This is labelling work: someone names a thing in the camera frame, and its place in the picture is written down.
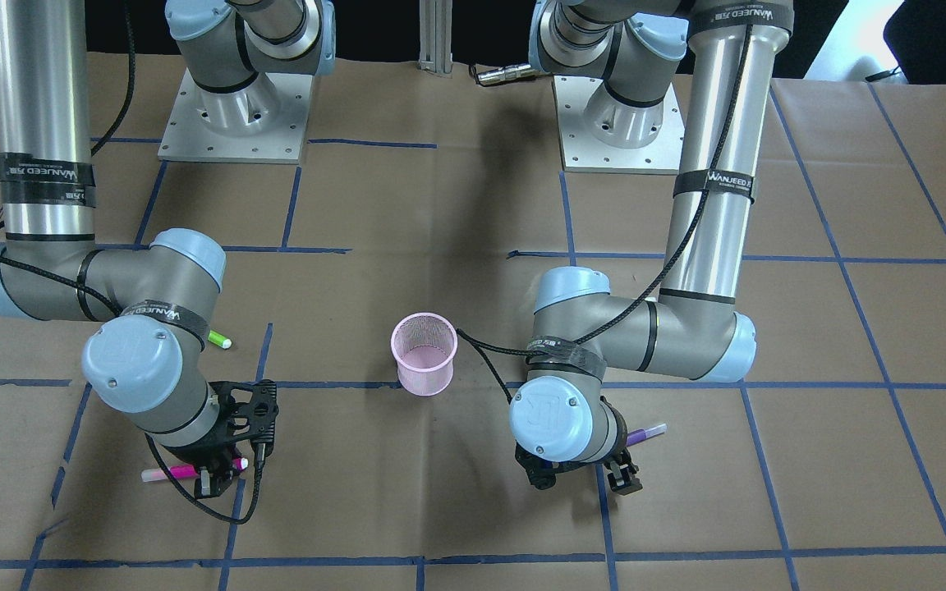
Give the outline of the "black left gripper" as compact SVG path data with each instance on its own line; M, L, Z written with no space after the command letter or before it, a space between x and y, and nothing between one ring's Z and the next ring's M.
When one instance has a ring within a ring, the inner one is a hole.
M548 490L556 485L559 474L567 474L589 466L601 466L607 475L609 490L617 495L638 493L643 489L641 479L638 478L638 466L633 463L631 453L626 446L626 438L630 430L626 420L611 404L604 402L604 408L611 412L617 420L617 438L607 448L608 454L593 461L555 461L540 459L533 453L522 449L522 468L528 475L529 483L540 491Z

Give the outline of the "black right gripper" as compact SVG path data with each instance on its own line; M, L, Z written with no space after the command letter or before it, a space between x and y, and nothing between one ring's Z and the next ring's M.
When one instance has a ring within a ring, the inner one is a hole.
M253 465L264 467L273 453L278 416L277 384L218 381L196 385L184 379L161 404L144 413L144 430L177 459L196 468L188 500L221 497L240 471L239 442L253 450Z

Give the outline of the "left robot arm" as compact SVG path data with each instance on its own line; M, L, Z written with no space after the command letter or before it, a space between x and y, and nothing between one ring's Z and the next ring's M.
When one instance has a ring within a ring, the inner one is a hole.
M540 280L526 384L512 396L515 459L530 485L604 467L618 494L641 490L627 424L602 396L605 370L730 383L750 370L755 327L735 306L774 60L788 45L791 1L540 1L530 63L594 77L594 135L616 147L656 138L687 52L693 86L673 183L667 261L635 299L588 267Z

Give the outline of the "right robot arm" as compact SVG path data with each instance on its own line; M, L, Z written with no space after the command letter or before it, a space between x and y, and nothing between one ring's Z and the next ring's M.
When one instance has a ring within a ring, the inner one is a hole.
M329 1L169 1L186 72L160 157L296 163L315 77L337 56ZM239 474L237 444L273 449L270 382L248 401L198 359L224 285L225 251L198 231L146 250L94 243L84 4L0 1L0 314L98 323L81 365L91 388L151 444L195 467L198 498Z

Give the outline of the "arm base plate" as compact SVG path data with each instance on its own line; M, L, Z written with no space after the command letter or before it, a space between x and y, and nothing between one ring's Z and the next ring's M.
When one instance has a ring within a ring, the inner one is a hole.
M600 79L557 76L554 93L566 171L678 172L684 124L672 86L649 108L617 102Z
M158 156L173 162L298 164L313 82L308 75L270 72L246 89L216 94L185 72Z

